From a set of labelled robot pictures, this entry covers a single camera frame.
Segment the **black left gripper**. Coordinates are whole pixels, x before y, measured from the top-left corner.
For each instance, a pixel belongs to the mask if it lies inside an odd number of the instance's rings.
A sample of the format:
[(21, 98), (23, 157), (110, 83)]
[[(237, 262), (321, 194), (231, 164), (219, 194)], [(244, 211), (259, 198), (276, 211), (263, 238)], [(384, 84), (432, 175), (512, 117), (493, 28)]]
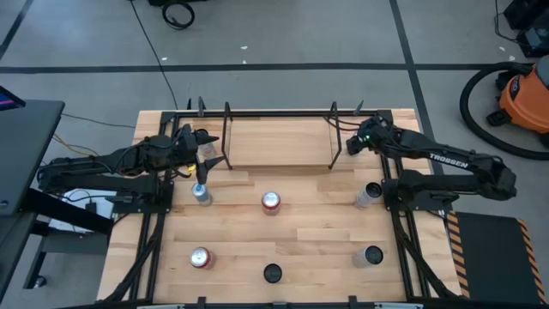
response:
[(219, 156), (198, 163), (198, 147), (219, 139), (218, 136), (210, 136), (206, 131), (192, 130), (189, 124), (184, 124), (177, 131), (176, 164), (179, 167), (187, 166), (189, 169), (211, 170), (226, 158)]

